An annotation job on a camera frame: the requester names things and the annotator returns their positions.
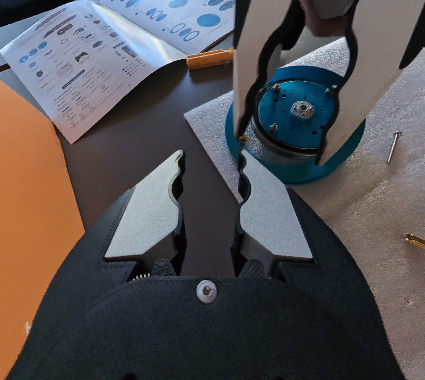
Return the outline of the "brass standoff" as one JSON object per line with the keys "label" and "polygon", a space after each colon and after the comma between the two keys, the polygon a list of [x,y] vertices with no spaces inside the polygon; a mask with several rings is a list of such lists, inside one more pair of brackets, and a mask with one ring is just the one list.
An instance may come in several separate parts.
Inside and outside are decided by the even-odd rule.
{"label": "brass standoff", "polygon": [[406,242],[416,245],[420,247],[421,249],[425,249],[425,239],[422,239],[420,237],[415,236],[414,234],[407,233],[405,234],[405,240]]}

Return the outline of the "orange handled screwdriver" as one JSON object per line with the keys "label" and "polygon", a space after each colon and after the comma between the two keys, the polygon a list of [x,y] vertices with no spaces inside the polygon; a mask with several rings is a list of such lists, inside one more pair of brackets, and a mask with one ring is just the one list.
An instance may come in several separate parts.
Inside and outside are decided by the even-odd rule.
{"label": "orange handled screwdriver", "polygon": [[234,48],[229,48],[228,50],[218,49],[205,53],[189,55],[186,59],[186,65],[189,70],[194,70],[232,63],[234,51]]}

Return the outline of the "blue disc with bearing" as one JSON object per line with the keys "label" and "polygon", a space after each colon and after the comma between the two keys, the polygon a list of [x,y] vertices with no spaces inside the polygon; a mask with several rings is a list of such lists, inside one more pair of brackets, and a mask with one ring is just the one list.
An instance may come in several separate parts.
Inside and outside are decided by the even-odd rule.
{"label": "blue disc with bearing", "polygon": [[337,87],[342,77],[334,75],[319,82],[285,80],[272,85],[256,102],[252,117],[254,134],[264,147],[290,159],[314,159],[326,124],[335,110],[328,89]]}

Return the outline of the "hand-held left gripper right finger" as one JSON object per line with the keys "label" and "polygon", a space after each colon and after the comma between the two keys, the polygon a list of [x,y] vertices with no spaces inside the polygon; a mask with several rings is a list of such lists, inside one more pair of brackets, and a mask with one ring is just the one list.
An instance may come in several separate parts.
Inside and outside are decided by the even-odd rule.
{"label": "hand-held left gripper right finger", "polygon": [[242,197],[231,256],[235,272],[258,260],[264,272],[279,262],[312,263],[314,258],[286,186],[249,151],[238,151]]}

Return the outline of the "blue round metal base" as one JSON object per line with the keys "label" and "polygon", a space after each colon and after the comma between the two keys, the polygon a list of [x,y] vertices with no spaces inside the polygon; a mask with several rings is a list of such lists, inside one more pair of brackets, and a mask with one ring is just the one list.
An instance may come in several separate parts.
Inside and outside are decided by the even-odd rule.
{"label": "blue round metal base", "polygon": [[[255,100],[254,111],[258,97],[272,85],[274,90],[280,88],[277,84],[279,81],[306,79],[319,82],[322,79],[331,78],[334,75],[339,75],[331,70],[313,66],[287,66],[276,70],[272,80],[265,85],[257,94]],[[278,154],[274,154],[258,140],[254,134],[252,127],[252,117],[247,126],[245,135],[247,142],[246,149],[255,156],[261,164],[263,164],[272,174],[280,181],[287,185],[301,185],[318,181],[336,170],[344,163],[349,156],[354,152],[360,143],[365,129],[365,120],[348,138],[346,143],[322,166],[316,165],[314,159],[290,159]]]}

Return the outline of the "orange cardboard box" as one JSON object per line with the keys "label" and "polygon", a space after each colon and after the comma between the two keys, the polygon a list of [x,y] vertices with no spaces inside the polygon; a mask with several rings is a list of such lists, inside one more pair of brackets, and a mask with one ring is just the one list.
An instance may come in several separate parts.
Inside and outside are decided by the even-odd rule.
{"label": "orange cardboard box", "polygon": [[53,276],[84,232],[52,122],[1,82],[1,379],[16,362]]}

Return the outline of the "white foam sheet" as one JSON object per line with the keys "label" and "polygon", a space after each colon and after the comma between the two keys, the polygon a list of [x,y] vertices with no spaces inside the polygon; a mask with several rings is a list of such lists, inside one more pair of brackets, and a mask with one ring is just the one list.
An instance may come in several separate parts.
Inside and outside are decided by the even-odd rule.
{"label": "white foam sheet", "polygon": [[[424,249],[404,237],[424,239],[424,110],[422,49],[370,111],[347,161],[320,181],[295,186],[363,272],[407,379],[425,378]],[[402,136],[386,164],[395,131]]]}

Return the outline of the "printed instruction booklet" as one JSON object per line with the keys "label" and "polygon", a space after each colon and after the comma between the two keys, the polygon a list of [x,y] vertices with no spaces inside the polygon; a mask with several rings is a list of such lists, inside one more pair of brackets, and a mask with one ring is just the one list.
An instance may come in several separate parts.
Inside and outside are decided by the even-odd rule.
{"label": "printed instruction booklet", "polygon": [[141,81],[234,30],[236,0],[77,0],[1,49],[73,144]]}

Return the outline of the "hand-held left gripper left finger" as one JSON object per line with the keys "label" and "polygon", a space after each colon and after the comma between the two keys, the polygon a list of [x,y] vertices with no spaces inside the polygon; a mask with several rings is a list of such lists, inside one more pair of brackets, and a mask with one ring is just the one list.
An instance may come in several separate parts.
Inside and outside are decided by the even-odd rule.
{"label": "hand-held left gripper left finger", "polygon": [[187,241],[178,198],[183,193],[185,153],[175,151],[133,189],[105,253],[106,260],[136,260],[152,266],[159,259],[183,264]]}

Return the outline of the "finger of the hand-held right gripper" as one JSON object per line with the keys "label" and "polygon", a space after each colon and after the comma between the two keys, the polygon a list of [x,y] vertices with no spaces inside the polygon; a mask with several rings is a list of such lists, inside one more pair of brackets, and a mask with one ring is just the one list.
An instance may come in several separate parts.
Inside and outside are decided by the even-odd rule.
{"label": "finger of the hand-held right gripper", "polygon": [[237,141],[253,115],[258,92],[273,77],[280,51],[304,28],[299,0],[236,0],[233,59],[233,132]]}
{"label": "finger of the hand-held right gripper", "polygon": [[337,90],[337,115],[324,131],[318,165],[342,147],[401,74],[423,7],[424,0],[358,0],[346,35],[350,62]]}

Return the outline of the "silver screw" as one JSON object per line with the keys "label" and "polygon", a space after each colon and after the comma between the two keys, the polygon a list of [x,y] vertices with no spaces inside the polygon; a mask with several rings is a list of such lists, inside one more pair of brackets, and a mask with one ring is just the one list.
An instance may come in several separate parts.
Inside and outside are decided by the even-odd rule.
{"label": "silver screw", "polygon": [[392,139],[390,150],[389,150],[389,153],[388,153],[388,156],[387,156],[387,159],[386,159],[386,164],[391,163],[391,161],[394,157],[394,153],[395,153],[397,143],[398,143],[401,136],[402,136],[402,131],[395,131],[393,133],[393,139]]}

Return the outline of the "dark grey desk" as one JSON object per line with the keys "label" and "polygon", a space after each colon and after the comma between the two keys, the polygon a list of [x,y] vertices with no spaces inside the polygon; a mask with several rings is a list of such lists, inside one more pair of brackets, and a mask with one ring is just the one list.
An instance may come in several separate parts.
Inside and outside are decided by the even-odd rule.
{"label": "dark grey desk", "polygon": [[237,197],[184,118],[187,111],[231,89],[231,65],[189,73],[180,61],[144,80],[77,143],[58,134],[84,226],[183,149],[187,164],[179,201],[188,249],[182,274],[232,276]]}

